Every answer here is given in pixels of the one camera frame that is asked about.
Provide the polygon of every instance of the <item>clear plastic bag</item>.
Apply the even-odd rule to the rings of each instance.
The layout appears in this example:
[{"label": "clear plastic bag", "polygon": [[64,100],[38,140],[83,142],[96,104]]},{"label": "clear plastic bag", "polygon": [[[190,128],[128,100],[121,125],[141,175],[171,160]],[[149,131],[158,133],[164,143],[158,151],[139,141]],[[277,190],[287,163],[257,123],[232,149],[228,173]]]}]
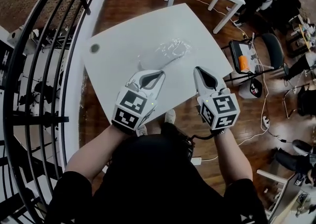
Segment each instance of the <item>clear plastic bag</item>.
[{"label": "clear plastic bag", "polygon": [[168,43],[160,44],[158,48],[139,55],[139,70],[161,70],[172,61],[192,52],[188,42],[173,39]]}]

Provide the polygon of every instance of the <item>black pants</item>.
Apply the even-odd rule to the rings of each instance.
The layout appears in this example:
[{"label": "black pants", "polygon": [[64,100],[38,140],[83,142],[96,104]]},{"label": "black pants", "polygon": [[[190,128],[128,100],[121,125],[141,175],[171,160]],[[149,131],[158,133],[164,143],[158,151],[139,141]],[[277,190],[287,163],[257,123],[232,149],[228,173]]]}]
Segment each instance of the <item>black pants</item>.
[{"label": "black pants", "polygon": [[307,172],[312,168],[309,155],[291,155],[281,148],[276,152],[275,159],[278,163],[286,167],[288,170],[295,171],[304,175],[306,175]]},{"label": "black pants", "polygon": [[310,69],[305,55],[299,58],[299,60],[289,69],[289,73],[284,77],[284,79],[289,81],[294,76],[302,73],[304,69]]},{"label": "black pants", "polygon": [[257,8],[259,8],[265,1],[266,0],[245,0],[246,4],[241,6],[237,11],[238,13],[241,13],[244,9],[246,10],[244,14],[239,17],[239,22],[247,22],[254,15]]}]

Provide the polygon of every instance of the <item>sneaker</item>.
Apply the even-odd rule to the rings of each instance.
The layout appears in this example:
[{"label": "sneaker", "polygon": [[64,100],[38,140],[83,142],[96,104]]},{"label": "sneaker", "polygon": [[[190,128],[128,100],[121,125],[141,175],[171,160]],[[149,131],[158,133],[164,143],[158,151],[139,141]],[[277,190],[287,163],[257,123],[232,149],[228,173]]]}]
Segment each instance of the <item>sneaker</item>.
[{"label": "sneaker", "polygon": [[[231,11],[231,9],[232,9],[232,8],[230,8],[230,7],[226,7],[226,10],[227,10],[227,11]],[[239,13],[239,12],[235,12],[234,15],[235,15],[235,16],[240,16],[240,13]]]},{"label": "sneaker", "polygon": [[145,125],[140,126],[139,128],[136,129],[136,134],[138,137],[148,135],[147,134],[147,128]]},{"label": "sneaker", "polygon": [[164,121],[170,124],[174,124],[174,122],[176,121],[176,112],[174,109],[166,112],[166,115],[164,116]]},{"label": "sneaker", "polygon": [[239,20],[233,21],[233,25],[235,25],[236,27],[240,27],[242,26],[242,23],[239,22]]}]

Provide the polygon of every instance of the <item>hardwood floor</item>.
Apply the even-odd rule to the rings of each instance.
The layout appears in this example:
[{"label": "hardwood floor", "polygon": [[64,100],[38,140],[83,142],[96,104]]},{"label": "hardwood floor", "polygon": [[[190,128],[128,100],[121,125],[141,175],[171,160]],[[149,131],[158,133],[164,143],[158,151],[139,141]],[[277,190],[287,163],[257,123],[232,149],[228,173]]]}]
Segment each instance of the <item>hardwood floor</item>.
[{"label": "hardwood floor", "polygon": [[[210,33],[212,33],[212,30],[223,17],[215,10],[211,12],[208,11],[207,6],[199,1],[175,0],[175,4],[184,2],[188,4]],[[225,13],[226,6],[232,6],[232,3],[227,0],[219,0],[215,5],[215,8],[218,11]],[[118,23],[162,7],[166,7],[166,2],[164,0],[105,0],[94,33],[98,34]],[[253,26],[247,24],[242,26],[242,29],[248,34],[248,36],[251,36],[252,32],[256,31]],[[286,57],[285,37],[279,35],[278,32],[276,34],[284,48],[285,61],[289,65],[293,64],[295,61]],[[226,46],[230,40],[243,39],[241,31],[234,27],[230,22],[227,23],[218,34],[213,35],[213,37],[220,47]],[[268,54],[263,43],[258,40],[255,43],[255,46],[262,63],[269,65]],[[226,52],[227,58],[231,61],[229,51]],[[293,84],[296,84],[297,78],[298,77],[293,79]],[[312,129],[315,124],[313,119],[309,116],[300,117],[297,114],[294,114],[290,119],[286,118],[281,100],[285,90],[291,87],[285,87],[282,81],[273,80],[268,74],[266,74],[266,79],[269,96],[267,98],[267,105],[264,110],[264,114],[271,120],[270,131],[273,134],[279,134],[281,138],[286,139],[287,141],[302,139],[306,142],[311,142]],[[306,79],[302,76],[300,82],[304,82]],[[243,140],[263,132],[260,128],[260,122],[262,107],[264,104],[264,95],[262,95],[259,99],[242,99],[238,95],[238,87],[231,87],[231,90],[237,94],[241,110],[240,117],[236,125],[232,128],[232,132],[236,141],[241,143]],[[80,144],[82,146],[96,137],[109,125],[88,76],[84,82],[81,104],[82,109],[80,111],[79,130]],[[193,97],[175,107],[177,114],[175,125],[188,135],[207,135],[209,133],[208,127],[207,125],[202,124],[201,118],[194,107],[196,104],[197,102]],[[148,125],[148,127],[151,131],[157,132],[156,125],[156,122],[152,122]],[[196,147],[194,150],[194,156],[202,157],[202,159],[211,159],[217,156],[213,140],[203,141],[195,139],[195,143]],[[264,135],[254,137],[252,140],[246,141],[240,147],[251,163],[254,172],[254,184],[261,195],[264,188],[268,186],[268,182],[259,177],[256,174],[256,170],[267,169],[267,162],[270,158],[271,149],[275,147],[282,147],[284,150],[289,150],[291,152],[291,144],[282,143],[276,137],[273,137],[267,132]],[[197,170],[210,186],[219,193],[224,193],[225,184],[219,170],[218,160],[202,162],[202,165],[197,166]],[[291,174],[282,168],[279,168],[279,172],[280,174],[286,176]]]}]

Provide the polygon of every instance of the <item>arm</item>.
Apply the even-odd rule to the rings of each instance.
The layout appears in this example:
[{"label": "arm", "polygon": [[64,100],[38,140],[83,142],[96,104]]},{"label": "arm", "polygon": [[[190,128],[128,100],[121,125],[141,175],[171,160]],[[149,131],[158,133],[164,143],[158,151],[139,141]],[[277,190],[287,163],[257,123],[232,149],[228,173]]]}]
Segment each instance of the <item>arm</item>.
[{"label": "arm", "polygon": [[109,126],[71,157],[65,171],[78,172],[92,182],[105,167],[114,150],[128,137],[115,126]]},{"label": "arm", "polygon": [[248,159],[237,145],[232,132],[227,129],[224,134],[215,137],[219,167],[226,185],[239,179],[252,180],[252,169]]},{"label": "arm", "polygon": [[314,186],[314,179],[312,178],[312,170],[307,172],[307,177],[311,181],[311,185]]}]

